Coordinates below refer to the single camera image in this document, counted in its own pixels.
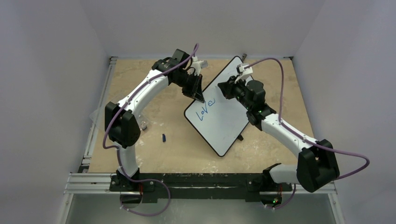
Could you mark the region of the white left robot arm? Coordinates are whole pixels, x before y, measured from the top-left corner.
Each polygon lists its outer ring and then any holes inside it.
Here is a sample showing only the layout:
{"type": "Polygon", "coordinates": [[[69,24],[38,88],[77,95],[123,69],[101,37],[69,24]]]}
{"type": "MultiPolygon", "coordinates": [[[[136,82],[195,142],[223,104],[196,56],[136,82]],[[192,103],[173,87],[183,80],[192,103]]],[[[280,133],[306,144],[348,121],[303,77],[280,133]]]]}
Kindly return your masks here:
{"type": "Polygon", "coordinates": [[[116,150],[118,173],[121,185],[128,191],[138,188],[141,180],[135,174],[139,167],[135,159],[135,144],[141,128],[138,118],[143,109],[170,84],[182,88],[186,97],[204,102],[202,91],[203,76],[201,70],[208,62],[199,60],[195,55],[197,47],[191,54],[176,49],[171,57],[156,61],[142,82],[126,97],[117,103],[109,102],[105,106],[104,149],[116,150]]]}

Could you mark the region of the black framed whiteboard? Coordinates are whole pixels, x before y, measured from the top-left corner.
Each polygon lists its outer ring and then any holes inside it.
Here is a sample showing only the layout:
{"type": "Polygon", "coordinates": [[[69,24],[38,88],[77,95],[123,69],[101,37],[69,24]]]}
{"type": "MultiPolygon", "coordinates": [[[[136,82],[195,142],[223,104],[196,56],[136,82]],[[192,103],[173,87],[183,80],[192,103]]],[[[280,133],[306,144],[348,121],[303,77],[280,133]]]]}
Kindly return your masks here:
{"type": "Polygon", "coordinates": [[[235,56],[203,90],[204,102],[193,100],[184,117],[219,157],[223,157],[249,124],[246,108],[236,99],[226,99],[218,87],[231,76],[242,59],[235,56]]]}

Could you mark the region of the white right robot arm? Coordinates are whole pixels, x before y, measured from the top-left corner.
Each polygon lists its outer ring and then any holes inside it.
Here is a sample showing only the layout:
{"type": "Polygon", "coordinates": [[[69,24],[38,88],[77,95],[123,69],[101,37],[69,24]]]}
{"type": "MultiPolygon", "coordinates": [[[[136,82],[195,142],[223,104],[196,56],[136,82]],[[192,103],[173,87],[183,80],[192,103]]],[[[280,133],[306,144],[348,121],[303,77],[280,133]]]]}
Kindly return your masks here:
{"type": "Polygon", "coordinates": [[[265,102],[262,82],[246,82],[231,76],[218,83],[218,87],[226,99],[235,99],[243,105],[251,125],[274,137],[297,158],[296,165],[276,164],[265,169],[262,183],[266,189],[273,190],[280,183],[290,183],[301,185],[312,193],[340,176],[331,142],[326,139],[319,141],[289,126],[265,102]]]}

